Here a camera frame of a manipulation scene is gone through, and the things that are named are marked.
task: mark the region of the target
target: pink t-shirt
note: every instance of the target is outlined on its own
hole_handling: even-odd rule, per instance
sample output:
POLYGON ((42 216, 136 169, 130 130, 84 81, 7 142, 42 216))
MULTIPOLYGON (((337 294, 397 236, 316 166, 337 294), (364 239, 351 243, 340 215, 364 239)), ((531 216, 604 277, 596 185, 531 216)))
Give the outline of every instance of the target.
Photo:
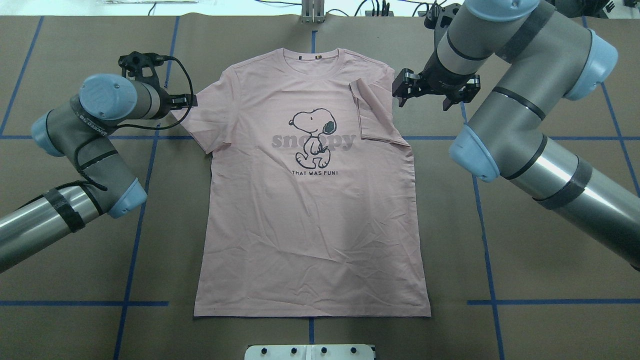
POLYGON ((212 152, 195 316, 431 315, 393 78, 353 51, 277 49, 198 94, 182 123, 212 152))

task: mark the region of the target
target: metal bracket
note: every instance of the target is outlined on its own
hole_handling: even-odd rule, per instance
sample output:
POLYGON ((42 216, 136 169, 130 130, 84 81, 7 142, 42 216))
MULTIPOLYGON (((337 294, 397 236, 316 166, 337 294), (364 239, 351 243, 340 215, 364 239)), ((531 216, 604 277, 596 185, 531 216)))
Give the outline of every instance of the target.
POLYGON ((324 0, 302 0, 302 22, 324 22, 324 0))
POLYGON ((365 344, 254 345, 244 360, 375 360, 376 347, 365 344))

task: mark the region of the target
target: robotic arm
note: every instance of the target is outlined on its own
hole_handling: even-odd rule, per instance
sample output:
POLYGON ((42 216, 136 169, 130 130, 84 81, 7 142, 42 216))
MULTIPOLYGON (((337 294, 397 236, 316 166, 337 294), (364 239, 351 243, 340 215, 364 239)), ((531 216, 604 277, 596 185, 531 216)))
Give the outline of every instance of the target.
POLYGON ((489 56, 510 63, 449 154, 483 181, 511 181, 640 270, 640 199, 538 129, 560 99, 581 99, 604 81, 615 48, 545 1, 466 0, 454 12, 424 70, 403 69, 394 96, 404 104, 446 95, 446 110, 477 93, 475 73, 489 56))
POLYGON ((121 56, 118 64, 122 76, 88 77, 77 95, 31 127, 38 146, 50 155, 66 156, 85 180, 53 188, 0 218, 0 272, 104 213, 119 218, 146 201, 142 185, 107 136, 120 127, 168 129, 179 124, 197 101, 191 80, 176 58, 133 52, 121 56), (155 67, 167 60, 183 69, 189 94, 169 95, 160 87, 155 67), (150 68, 152 75, 144 76, 144 68, 150 68), (134 79, 124 78, 127 71, 134 79), (119 125, 125 119, 161 119, 170 110, 185 107, 184 116, 170 126, 119 125))

